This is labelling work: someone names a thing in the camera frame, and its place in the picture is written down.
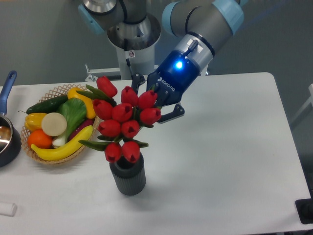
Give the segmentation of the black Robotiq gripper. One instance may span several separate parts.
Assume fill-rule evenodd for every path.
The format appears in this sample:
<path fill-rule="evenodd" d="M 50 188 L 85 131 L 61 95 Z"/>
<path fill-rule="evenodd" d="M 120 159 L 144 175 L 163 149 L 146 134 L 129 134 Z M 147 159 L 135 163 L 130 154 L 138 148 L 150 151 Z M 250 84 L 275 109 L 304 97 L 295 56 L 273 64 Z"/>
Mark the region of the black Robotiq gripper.
<path fill-rule="evenodd" d="M 185 109 L 179 103 L 183 93 L 200 74 L 200 68 L 190 58 L 191 50 L 185 53 L 173 50 L 159 67 L 147 78 L 147 89 L 154 88 L 157 93 L 157 105 L 176 104 L 172 112 L 161 115 L 157 123 L 166 123 L 184 116 Z M 140 73 L 132 75 L 131 88 L 138 94 L 139 87 L 145 83 Z"/>

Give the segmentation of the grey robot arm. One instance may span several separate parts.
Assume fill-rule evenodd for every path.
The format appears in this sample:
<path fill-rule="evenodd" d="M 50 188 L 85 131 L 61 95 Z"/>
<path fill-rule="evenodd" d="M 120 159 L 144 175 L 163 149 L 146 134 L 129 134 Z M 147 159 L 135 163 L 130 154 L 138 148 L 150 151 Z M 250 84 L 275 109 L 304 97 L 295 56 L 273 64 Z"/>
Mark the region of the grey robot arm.
<path fill-rule="evenodd" d="M 244 0 L 211 0 L 174 2 L 166 6 L 162 24 L 168 32 L 181 36 L 181 41 L 147 78 L 131 73 L 135 93 L 142 84 L 146 92 L 138 99 L 134 118 L 141 126 L 151 127 L 184 115 L 180 101 L 194 80 L 204 76 L 208 64 L 244 21 Z"/>

